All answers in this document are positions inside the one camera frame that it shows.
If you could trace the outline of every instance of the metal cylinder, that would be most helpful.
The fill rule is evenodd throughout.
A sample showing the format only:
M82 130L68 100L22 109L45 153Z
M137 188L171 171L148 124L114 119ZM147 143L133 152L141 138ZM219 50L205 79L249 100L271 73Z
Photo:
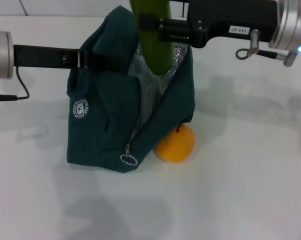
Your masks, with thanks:
M284 65L286 67L291 67L297 57L297 52L296 51L289 51L286 59L284 60Z
M296 52L301 46L301 0L279 0L278 26L269 47Z
M0 31L0 79L11 79L14 68L14 47L12 35Z
M260 31L254 29L250 33L250 48L247 52L247 57L251 57L254 54L257 54L260 51Z

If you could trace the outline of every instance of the black cable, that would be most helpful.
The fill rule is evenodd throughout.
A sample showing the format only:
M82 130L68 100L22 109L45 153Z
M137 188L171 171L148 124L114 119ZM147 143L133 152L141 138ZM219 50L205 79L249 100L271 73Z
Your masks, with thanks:
M248 59L249 57L247 56L247 53L246 53L246 56L240 56L239 55L239 53L240 52L249 52L249 49L247 49L247 48L241 48L241 49L238 49L237 51L236 51L236 58L237 59L239 59L239 60L246 60L246 59Z
M20 84L24 88L24 90L26 92L26 95L27 95L27 96L19 96L19 97L17 97L17 100L29 99L31 95L30 95L30 92L28 91L27 87L25 86L25 84L23 83L23 81L21 79L21 76L20 76L20 73L19 73L19 67L18 66L16 67L16 75L17 75L17 78L18 78Z
M265 50L259 50L258 53L256 53L257 55L269 58L269 59L276 59L278 52L275 51L265 51Z
M19 3L20 3L20 6L21 6L22 10L24 11L25 16L28 16L28 13L27 13L27 11L24 7L24 4L23 4L22 0L19 0Z
M249 49L247 48L241 48L241 49L238 49L236 51L236 58L239 59L239 60L246 60L248 59L249 57L247 56L240 56L239 53L240 52L249 52ZM275 52L275 51L265 51L265 50L259 50L258 53L256 53L256 55L259 55L259 56L263 56L263 57L266 57L266 58L269 58L269 59L276 59L277 56L278 56L278 52Z
M185 11L185 2L182 2L182 17L184 17L184 11Z

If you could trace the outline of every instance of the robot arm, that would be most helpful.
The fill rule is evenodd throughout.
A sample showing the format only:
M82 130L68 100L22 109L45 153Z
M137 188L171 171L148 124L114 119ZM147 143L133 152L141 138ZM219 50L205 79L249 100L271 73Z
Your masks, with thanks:
M253 54L284 60L290 67L301 53L301 0L188 0L187 21L140 14L141 31L158 31L160 41L188 43L203 48L215 37L250 40L249 49L236 56ZM288 50L288 55L259 50L259 42ZM246 57L239 57L247 51Z
M253 54L284 60L291 66L301 53L301 0L188 0L187 20L139 15L141 31L157 31L159 41L188 43L203 48L215 37L250 40L246 59ZM259 50L259 42L288 55ZM13 45L9 32L0 31L0 79L10 79L13 67L118 69L119 61L80 49Z

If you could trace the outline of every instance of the circular logo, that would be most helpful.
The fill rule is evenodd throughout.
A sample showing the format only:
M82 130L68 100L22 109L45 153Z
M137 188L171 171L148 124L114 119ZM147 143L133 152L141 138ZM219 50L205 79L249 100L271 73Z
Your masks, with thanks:
M87 115L89 110L89 103L85 98L78 100L72 106L72 114L74 114L75 118L82 119Z

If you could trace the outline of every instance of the metal ring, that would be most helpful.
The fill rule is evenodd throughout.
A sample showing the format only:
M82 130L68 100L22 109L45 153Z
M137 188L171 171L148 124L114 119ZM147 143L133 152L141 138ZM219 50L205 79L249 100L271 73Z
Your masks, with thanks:
M239 53L240 52L247 52L247 54L246 54L246 56L240 56L239 55ZM236 51L236 58L237 59L239 59L239 60L246 60L246 59L248 59L249 57L248 57L248 53L249 53L249 49L247 49L247 48L241 48L241 49L238 49L237 51Z
M135 163L130 163L130 162L128 162L128 161L125 161L124 159L123 159L123 157L127 157L127 158L130 158L130 159L132 159ZM123 155L120 155L120 160L123 162L123 163L125 163L125 164L127 164L127 165L130 165L130 166L136 166L137 164L139 164L139 161L137 161L137 159L135 158L135 157L133 157L132 155L126 155L126 154L123 154Z

